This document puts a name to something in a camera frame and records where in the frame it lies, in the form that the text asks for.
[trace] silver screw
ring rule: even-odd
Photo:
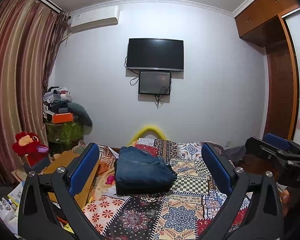
[[[57,173],[64,173],[65,170],[66,170],[65,167],[59,167],[59,168],[57,168]]]
[[[268,177],[272,177],[272,176],[273,176],[273,174],[272,174],[271,171],[266,171],[266,175],[267,175]]]
[[[235,170],[237,173],[243,173],[243,172],[244,172],[243,168],[241,168],[241,167],[235,167],[234,170]]]
[[[29,173],[28,173],[28,176],[29,177],[33,177],[35,175],[35,172],[34,171],[30,171]]]

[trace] blue jeans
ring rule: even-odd
[[[115,164],[118,194],[153,194],[168,191],[176,179],[177,176],[162,158],[153,157],[133,146],[120,149]]]

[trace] bed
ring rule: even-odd
[[[115,182],[109,180],[114,175],[115,156],[109,147],[102,147],[97,183],[83,213],[108,240],[196,239],[227,198],[202,160],[202,144],[140,138],[135,147],[162,157],[177,173],[177,180],[167,193],[130,196],[116,194]],[[227,157],[221,146],[212,144]],[[251,195],[247,193],[229,232],[240,226]]]

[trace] black monitor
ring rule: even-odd
[[[171,73],[140,71],[139,94],[170,95]]]
[[[129,39],[127,69],[183,71],[183,41]]]

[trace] white air conditioner unit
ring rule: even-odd
[[[93,28],[117,25],[120,10],[118,6],[108,6],[72,16],[71,33]]]

